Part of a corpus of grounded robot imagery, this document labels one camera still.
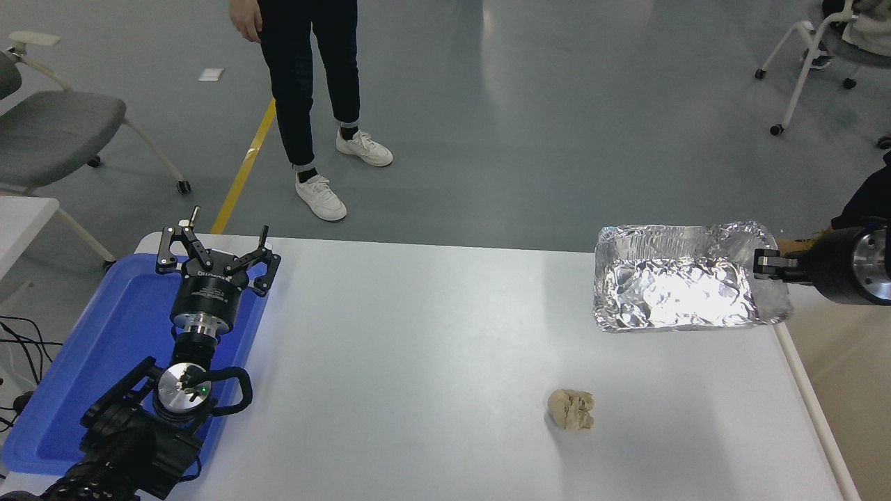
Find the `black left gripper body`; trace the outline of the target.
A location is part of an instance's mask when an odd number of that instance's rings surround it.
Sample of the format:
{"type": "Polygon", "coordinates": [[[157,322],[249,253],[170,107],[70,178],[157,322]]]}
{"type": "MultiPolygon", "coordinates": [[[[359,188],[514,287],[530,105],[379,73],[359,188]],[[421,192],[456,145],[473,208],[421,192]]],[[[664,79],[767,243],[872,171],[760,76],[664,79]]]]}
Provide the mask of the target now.
{"type": "Polygon", "coordinates": [[[198,315],[213,317],[226,328],[235,326],[243,289],[249,283],[245,270],[226,275],[226,267],[235,269],[237,257],[222,251],[211,250],[213,267],[209,271],[201,266],[197,257],[185,260],[182,265],[182,281],[176,292],[170,321],[180,328],[187,320],[198,315]]]}

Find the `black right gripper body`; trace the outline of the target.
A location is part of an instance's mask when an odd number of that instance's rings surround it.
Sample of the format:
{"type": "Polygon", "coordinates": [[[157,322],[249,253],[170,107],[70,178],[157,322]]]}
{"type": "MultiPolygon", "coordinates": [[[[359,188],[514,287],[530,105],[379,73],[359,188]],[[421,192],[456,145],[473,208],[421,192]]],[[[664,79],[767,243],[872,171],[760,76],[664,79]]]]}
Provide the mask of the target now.
{"type": "Polygon", "coordinates": [[[823,297],[841,304],[868,304],[853,270],[853,254],[864,233],[862,226],[833,230],[818,238],[807,250],[794,253],[806,282],[823,297]]]}

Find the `person's right hand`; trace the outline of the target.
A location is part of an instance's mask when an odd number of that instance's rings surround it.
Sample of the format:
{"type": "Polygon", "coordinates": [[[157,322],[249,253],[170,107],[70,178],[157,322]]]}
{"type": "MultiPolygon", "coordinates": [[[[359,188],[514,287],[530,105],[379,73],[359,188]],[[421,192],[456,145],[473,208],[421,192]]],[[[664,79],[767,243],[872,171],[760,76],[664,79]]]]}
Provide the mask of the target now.
{"type": "Polygon", "coordinates": [[[261,42],[260,34],[263,31],[263,18],[258,1],[255,0],[229,0],[227,2],[227,14],[229,20],[245,40],[261,42]]]}

